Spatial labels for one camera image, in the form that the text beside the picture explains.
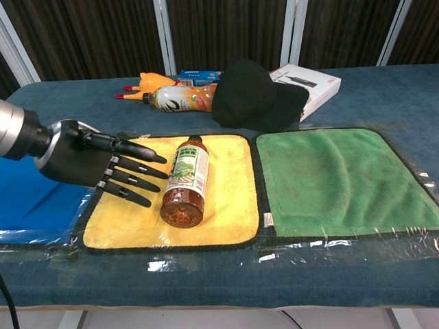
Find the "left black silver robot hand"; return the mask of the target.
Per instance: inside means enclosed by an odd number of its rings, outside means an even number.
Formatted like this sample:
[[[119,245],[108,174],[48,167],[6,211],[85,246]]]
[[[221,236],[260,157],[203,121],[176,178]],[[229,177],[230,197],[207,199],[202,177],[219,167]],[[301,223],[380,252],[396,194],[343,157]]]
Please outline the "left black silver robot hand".
[[[166,180],[169,176],[144,164],[165,164],[167,159],[140,144],[107,135],[75,120],[62,120],[49,128],[51,140],[44,153],[34,157],[45,177],[67,184],[98,188],[149,208],[151,201],[122,184],[158,193],[161,188],[133,173]]]

